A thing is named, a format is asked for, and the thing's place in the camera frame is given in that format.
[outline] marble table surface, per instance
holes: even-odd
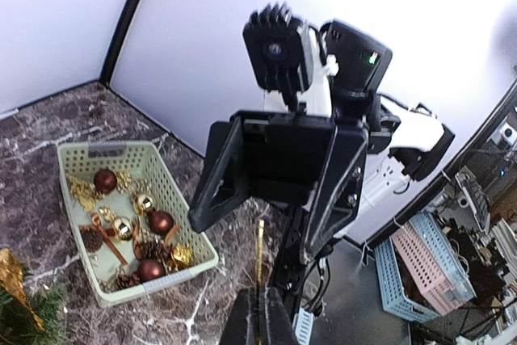
[[[57,146],[152,141],[187,201],[202,171],[202,158],[98,83],[21,109],[0,120],[0,134],[0,248],[10,248],[31,268],[29,290],[52,282],[66,287],[67,344],[217,343],[238,290],[254,283],[258,217],[266,220],[264,254],[271,268],[284,219],[269,205],[250,200],[207,232],[220,256],[215,269],[150,297],[100,309],[65,214]]]

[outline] gold ribbon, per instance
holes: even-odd
[[[23,289],[23,268],[17,258],[8,250],[0,250],[0,286],[32,314],[40,331],[43,320],[34,313],[29,298]]]

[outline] white wall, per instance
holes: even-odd
[[[262,106],[242,40],[250,12],[283,0],[142,0],[112,86],[204,152],[208,129],[240,108]],[[445,163],[474,134],[514,79],[517,0],[286,0],[315,24],[337,18],[387,44],[380,89],[424,102],[456,133]],[[363,241],[422,184],[354,226]]]
[[[0,112],[98,78],[125,0],[0,0]]]

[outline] brown ornament ball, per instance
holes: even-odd
[[[110,194],[117,184],[116,174],[109,169],[97,171],[94,177],[95,190],[102,194]]]
[[[165,267],[156,260],[145,259],[140,261],[137,269],[138,278],[141,282],[150,282],[165,275]]]
[[[170,213],[161,210],[150,213],[147,217],[147,222],[153,233],[159,234],[160,236],[168,234],[174,226],[174,218],[172,218]]]

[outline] gray floor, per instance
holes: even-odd
[[[347,242],[330,256],[325,317],[315,322],[311,345],[410,344],[407,322],[382,309],[375,263],[363,267],[360,257]]]

